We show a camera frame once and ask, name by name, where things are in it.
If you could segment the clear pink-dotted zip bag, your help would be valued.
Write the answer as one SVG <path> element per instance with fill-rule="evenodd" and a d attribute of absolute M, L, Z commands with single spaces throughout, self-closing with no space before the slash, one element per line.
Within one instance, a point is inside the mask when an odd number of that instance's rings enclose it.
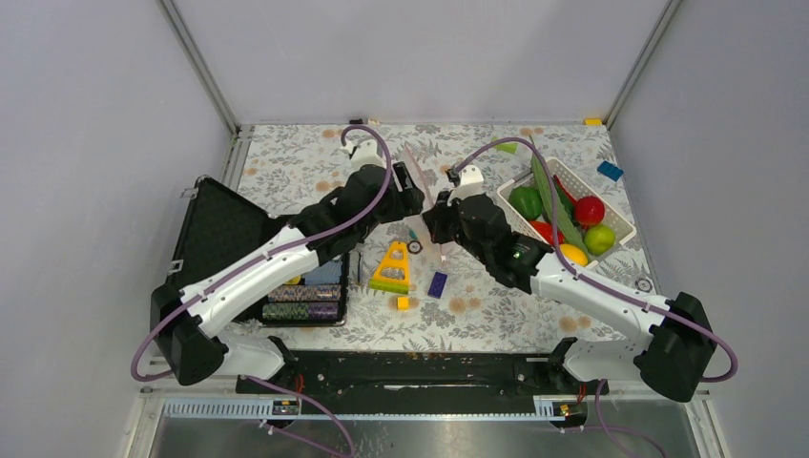
<path fill-rule="evenodd" d="M 422 168 L 419 166 L 416 157 L 413 155 L 407 142 L 403 144 L 402 160 L 406 165 L 408 172 L 411 174 L 414 186 L 420 189 L 424 194 L 423 211 L 425 212 L 426 210 L 430 210 L 435 203 L 434 198 L 430 192 L 425 174 Z M 423 214 L 420 214 L 417 217 L 412 217 L 409 225 L 416 234 L 420 244 L 423 246 L 422 253 L 425 254 L 431 262 L 445 264 L 447 261 L 447 254 L 441 245 L 436 244 L 431 240 L 429 231 L 423 219 Z"/>

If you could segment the green bell pepper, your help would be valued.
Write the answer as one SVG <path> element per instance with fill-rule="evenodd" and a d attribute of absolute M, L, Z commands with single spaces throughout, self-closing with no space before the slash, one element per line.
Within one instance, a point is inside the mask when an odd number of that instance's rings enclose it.
<path fill-rule="evenodd" d="M 514 187 L 508 196 L 508 203 L 528 221 L 537 220 L 543 216 L 544 205 L 536 188 Z"/>

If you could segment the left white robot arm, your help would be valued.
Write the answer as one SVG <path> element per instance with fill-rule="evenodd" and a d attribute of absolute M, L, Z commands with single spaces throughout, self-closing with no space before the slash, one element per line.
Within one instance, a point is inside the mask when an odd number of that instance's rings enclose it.
<path fill-rule="evenodd" d="M 168 363 L 164 374 L 180 385 L 214 375 L 238 351 L 219 337 L 237 315 L 292 278 L 348 254 L 379 225 L 418 215 L 423 201 L 403 162 L 364 165 L 226 269 L 182 288 L 160 285 L 150 298 L 150 339 Z"/>

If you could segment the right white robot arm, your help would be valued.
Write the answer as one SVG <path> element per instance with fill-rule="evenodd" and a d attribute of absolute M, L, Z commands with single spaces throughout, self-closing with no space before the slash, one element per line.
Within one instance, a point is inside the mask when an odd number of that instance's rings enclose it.
<path fill-rule="evenodd" d="M 513 231 L 488 196 L 448 196 L 422 215 L 433 242 L 454 242 L 501 285 L 570 305 L 623 335 L 617 343 L 563 340 L 547 368 L 552 388 L 570 393 L 594 380 L 641 381 L 672 401 L 693 398 L 717 347 L 698 298 L 645 294 L 568 267 L 550 245 Z"/>

